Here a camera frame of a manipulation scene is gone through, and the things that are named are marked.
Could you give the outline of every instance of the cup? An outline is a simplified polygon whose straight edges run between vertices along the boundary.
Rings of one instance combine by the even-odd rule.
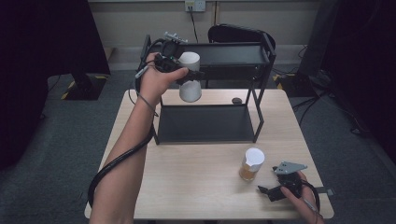
[[[199,71],[200,69],[200,56],[195,52],[184,52],[178,59],[179,65],[188,67],[191,71]],[[201,83],[197,80],[187,81],[179,88],[180,98],[188,103],[195,102],[201,98]]]
[[[251,147],[245,153],[239,175],[247,181],[253,180],[265,160],[264,153],[256,147]]]

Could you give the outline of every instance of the black chair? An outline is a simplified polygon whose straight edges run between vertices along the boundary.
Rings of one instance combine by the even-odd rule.
[[[271,51],[271,53],[269,53],[270,55],[274,53],[274,50],[276,48],[276,42],[270,35],[268,35],[264,31],[252,29],[245,26],[237,26],[226,23],[217,24],[210,27],[207,32],[207,37],[209,39],[209,43],[261,42],[263,43],[263,46],[266,48],[267,51]],[[265,40],[265,38],[268,38],[271,46],[267,46],[268,42]],[[205,87],[208,88],[208,86],[209,80],[205,82]]]

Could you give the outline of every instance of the electrical outlet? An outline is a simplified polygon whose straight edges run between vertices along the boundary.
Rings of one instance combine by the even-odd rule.
[[[192,11],[203,12],[206,10],[206,1],[204,0],[190,0],[184,1],[185,11],[189,11],[189,7],[192,7]]]

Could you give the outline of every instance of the hand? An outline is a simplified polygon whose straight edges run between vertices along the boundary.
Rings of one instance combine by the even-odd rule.
[[[297,173],[302,180],[306,181],[306,176],[302,172],[298,171]],[[314,194],[312,193],[312,190],[309,187],[303,185],[302,197],[300,199],[296,198],[294,194],[291,193],[291,191],[285,187],[281,187],[280,190],[294,205],[294,207],[297,209],[297,211],[300,213],[300,215],[307,223],[312,223],[312,224],[324,223],[323,217],[318,212],[312,211],[312,209],[309,208],[308,205],[304,202],[304,199],[306,199],[315,207],[315,209],[317,209],[315,204]]]
[[[155,106],[160,102],[161,95],[163,95],[169,88],[169,85],[189,73],[188,68],[180,68],[171,73],[162,73],[155,68],[153,62],[157,53],[150,53],[147,58],[149,68],[142,76],[140,94],[151,105]]]

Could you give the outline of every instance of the wooden table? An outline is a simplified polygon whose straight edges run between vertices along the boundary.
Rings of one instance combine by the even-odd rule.
[[[195,104],[230,104],[234,97],[245,99],[246,90],[203,90]],[[177,90],[163,96],[166,105],[184,105]],[[134,105],[125,92],[119,114],[109,137],[102,167]],[[258,120],[254,102],[249,101],[254,130]],[[287,200],[271,203],[257,186],[278,186],[272,167],[282,161],[306,164],[308,181],[315,187],[322,182],[286,93],[266,90],[261,103],[264,125],[256,143],[156,145],[148,144],[142,188],[137,200],[136,219],[295,219],[299,214]],[[158,130],[159,118],[154,125]],[[245,151],[260,148],[265,162],[256,178],[247,182],[238,174]],[[324,218],[333,216],[327,194],[319,194]],[[85,216],[91,208],[87,205]]]

